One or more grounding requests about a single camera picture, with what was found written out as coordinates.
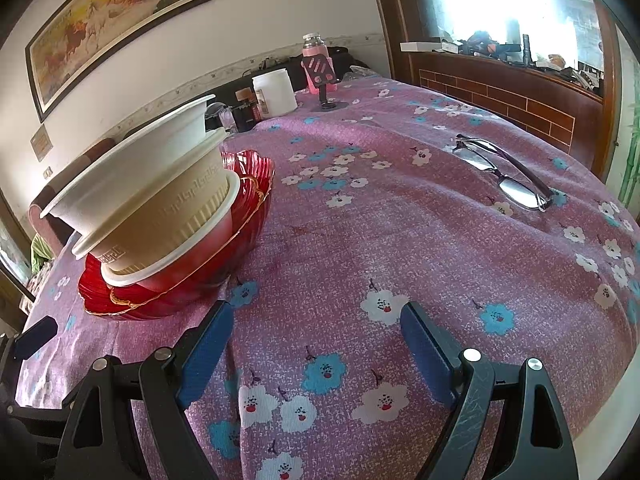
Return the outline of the white paper plate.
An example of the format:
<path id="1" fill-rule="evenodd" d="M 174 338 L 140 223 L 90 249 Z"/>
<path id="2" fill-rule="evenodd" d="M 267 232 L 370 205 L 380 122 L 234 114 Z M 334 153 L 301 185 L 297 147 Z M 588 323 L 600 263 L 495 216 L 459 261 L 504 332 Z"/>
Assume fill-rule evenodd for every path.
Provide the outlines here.
<path id="1" fill-rule="evenodd" d="M 208 257 L 215 255 L 232 235 L 231 208 L 241 188 L 241 179 L 235 171 L 226 170 L 224 176 L 229 183 L 227 197 L 213 217 L 209 218 L 191 237 L 152 266 L 131 274 L 116 275 L 102 263 L 101 275 L 104 281 L 114 287 L 140 285 L 152 292 L 163 292 L 180 283 Z"/>

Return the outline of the white paper bowl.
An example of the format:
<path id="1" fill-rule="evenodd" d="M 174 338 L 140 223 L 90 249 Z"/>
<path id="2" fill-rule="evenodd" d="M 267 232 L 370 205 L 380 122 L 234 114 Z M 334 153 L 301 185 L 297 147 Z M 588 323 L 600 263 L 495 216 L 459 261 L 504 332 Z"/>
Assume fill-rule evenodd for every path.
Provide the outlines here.
<path id="1" fill-rule="evenodd" d="M 82 170 L 43 208 L 88 234 L 205 138 L 206 102 L 200 96 L 163 114 Z"/>

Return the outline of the beige patterned bowl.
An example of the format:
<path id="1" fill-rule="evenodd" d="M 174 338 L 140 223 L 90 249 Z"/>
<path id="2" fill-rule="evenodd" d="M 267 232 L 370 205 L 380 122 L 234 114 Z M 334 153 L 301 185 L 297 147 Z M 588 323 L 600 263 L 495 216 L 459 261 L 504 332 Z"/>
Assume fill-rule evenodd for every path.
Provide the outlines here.
<path id="1" fill-rule="evenodd" d="M 228 132 L 218 128 L 127 200 L 72 248 L 93 255 L 112 272 L 141 271 L 189 239 L 215 214 L 230 190 L 220 146 Z"/>

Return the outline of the red wedding glass plate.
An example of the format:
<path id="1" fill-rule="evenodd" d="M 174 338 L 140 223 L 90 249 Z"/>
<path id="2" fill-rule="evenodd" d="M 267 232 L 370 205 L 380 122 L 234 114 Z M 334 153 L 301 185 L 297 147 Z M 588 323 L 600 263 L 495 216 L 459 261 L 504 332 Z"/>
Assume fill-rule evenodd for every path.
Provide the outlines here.
<path id="1" fill-rule="evenodd" d="M 224 166 L 238 174 L 266 174 L 271 172 L 274 177 L 274 162 L 272 159 L 258 154 L 255 150 L 243 150 L 224 154 Z M 110 290 L 101 276 L 100 264 L 93 256 L 86 259 L 85 270 L 78 283 L 79 295 L 84 300 L 85 311 L 101 318 L 113 320 L 146 321 L 153 318 L 163 318 L 177 313 L 201 299 L 212 299 L 227 278 L 239 269 L 246 256 L 256 245 L 258 237 L 264 227 L 269 212 L 271 191 L 265 203 L 260 206 L 241 234 L 232 243 L 231 248 L 224 252 L 226 260 L 216 261 L 209 268 L 198 272 L 186 286 L 180 287 L 170 294 L 160 297 L 137 310 L 128 310 L 123 306 L 116 306 L 110 301 Z"/>

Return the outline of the large red gold-rimmed plate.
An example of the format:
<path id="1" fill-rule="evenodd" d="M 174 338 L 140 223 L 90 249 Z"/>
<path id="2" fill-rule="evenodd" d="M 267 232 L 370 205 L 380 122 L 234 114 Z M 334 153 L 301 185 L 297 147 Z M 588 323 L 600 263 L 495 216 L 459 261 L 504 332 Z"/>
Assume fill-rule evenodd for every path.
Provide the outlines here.
<path id="1" fill-rule="evenodd" d="M 231 208 L 233 232 L 230 240 L 218 249 L 215 255 L 208 257 L 204 263 L 202 263 L 195 271 L 190 273 L 184 280 L 163 292 L 152 292 L 152 290 L 147 290 L 140 285 L 114 287 L 104 281 L 110 290 L 110 301 L 112 304 L 116 304 L 116 306 L 123 306 L 128 310 L 137 310 L 151 302 L 160 300 L 160 297 L 166 296 L 180 287 L 186 286 L 186 283 L 191 278 L 195 278 L 195 275 L 198 274 L 198 272 L 209 268 L 216 261 L 226 260 L 224 252 L 231 248 L 232 243 L 239 237 L 241 230 L 247 225 L 250 218 L 257 214 L 260 206 L 265 203 L 268 193 L 271 191 L 273 181 L 273 174 L 271 172 L 267 172 L 266 174 L 256 174 L 256 176 L 254 176 L 254 174 L 238 175 L 241 179 L 241 188 L 239 195 Z"/>

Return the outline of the eyeglasses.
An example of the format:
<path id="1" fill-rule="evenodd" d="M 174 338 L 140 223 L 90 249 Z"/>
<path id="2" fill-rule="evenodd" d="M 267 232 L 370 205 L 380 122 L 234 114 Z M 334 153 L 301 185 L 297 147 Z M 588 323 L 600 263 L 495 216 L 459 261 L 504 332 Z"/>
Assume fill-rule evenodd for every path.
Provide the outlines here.
<path id="1" fill-rule="evenodd" d="M 452 154 L 483 174 L 495 177 L 498 189 L 522 208 L 546 211 L 553 204 L 550 186 L 495 143 L 458 134 Z"/>

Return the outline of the black box device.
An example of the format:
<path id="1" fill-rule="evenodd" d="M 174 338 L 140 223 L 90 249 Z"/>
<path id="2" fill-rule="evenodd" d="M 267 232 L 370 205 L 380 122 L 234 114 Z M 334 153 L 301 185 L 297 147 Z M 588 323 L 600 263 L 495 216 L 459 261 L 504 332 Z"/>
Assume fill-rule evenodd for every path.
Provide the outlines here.
<path id="1" fill-rule="evenodd" d="M 252 130 L 259 122 L 254 114 L 254 107 L 250 102 L 242 102 L 231 109 L 236 130 L 247 132 Z"/>

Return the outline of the brown wooden cabinet ledge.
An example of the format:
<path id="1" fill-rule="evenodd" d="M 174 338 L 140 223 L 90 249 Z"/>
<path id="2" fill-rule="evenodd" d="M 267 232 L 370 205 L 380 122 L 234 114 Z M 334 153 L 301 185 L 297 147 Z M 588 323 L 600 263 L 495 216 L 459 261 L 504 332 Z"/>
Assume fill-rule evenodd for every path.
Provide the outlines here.
<path id="1" fill-rule="evenodd" d="M 420 0 L 376 2 L 390 76 L 490 110 L 606 179 L 615 148 L 622 75 L 614 21 L 601 0 L 596 1 L 604 40 L 600 96 L 541 70 L 490 58 L 424 49 L 404 52 L 403 42 L 435 39 L 430 12 L 419 8 Z"/>

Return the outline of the small brown-lidded jar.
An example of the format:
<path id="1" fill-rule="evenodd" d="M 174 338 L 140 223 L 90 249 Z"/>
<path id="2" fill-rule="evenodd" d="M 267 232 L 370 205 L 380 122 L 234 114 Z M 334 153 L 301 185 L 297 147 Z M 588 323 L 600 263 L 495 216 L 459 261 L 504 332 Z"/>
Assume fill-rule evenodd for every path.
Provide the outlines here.
<path id="1" fill-rule="evenodd" d="M 236 100 L 241 104 L 253 106 L 256 103 L 256 96 L 250 87 L 245 87 L 235 92 Z"/>

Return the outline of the white plastic jar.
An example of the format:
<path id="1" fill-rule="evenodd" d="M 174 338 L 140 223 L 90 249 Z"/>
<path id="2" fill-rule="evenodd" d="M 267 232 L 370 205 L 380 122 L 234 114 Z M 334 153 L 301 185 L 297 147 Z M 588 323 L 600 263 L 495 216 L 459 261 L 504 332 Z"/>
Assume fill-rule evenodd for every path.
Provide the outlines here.
<path id="1" fill-rule="evenodd" d="M 283 116 L 296 110 L 294 89 L 285 68 L 257 75 L 252 78 L 252 84 L 265 118 Z"/>

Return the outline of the framed horse painting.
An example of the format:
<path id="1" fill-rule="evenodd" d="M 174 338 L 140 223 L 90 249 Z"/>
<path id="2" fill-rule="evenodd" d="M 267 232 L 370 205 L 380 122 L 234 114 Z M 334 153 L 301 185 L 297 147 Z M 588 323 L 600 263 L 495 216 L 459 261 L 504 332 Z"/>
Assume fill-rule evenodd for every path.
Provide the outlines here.
<path id="1" fill-rule="evenodd" d="M 209 0 L 66 0 L 25 48 L 40 120 L 93 70 L 140 35 Z"/>

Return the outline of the black phone stand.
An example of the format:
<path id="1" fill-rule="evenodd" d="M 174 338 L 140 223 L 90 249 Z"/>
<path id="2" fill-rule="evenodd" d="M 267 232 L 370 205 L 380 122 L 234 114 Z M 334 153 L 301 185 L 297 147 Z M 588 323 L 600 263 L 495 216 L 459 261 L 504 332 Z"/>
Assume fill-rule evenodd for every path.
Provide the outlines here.
<path id="1" fill-rule="evenodd" d="M 348 107 L 345 101 L 329 101 L 328 85 L 334 84 L 335 73 L 324 54 L 304 56 L 302 64 L 311 80 L 311 85 L 318 90 L 319 105 L 314 109 L 315 112 L 334 112 L 334 110 Z"/>

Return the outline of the pink sleeved bottle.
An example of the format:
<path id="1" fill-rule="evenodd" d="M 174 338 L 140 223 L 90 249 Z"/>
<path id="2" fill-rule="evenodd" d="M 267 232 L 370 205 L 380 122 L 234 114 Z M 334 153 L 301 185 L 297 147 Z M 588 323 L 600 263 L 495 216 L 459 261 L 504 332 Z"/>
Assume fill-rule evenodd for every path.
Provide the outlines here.
<path id="1" fill-rule="evenodd" d="M 321 36 L 314 32 L 304 35 L 302 53 L 302 65 L 309 91 L 318 94 L 321 86 L 324 86 L 327 92 L 336 91 L 337 79 L 333 61 Z"/>

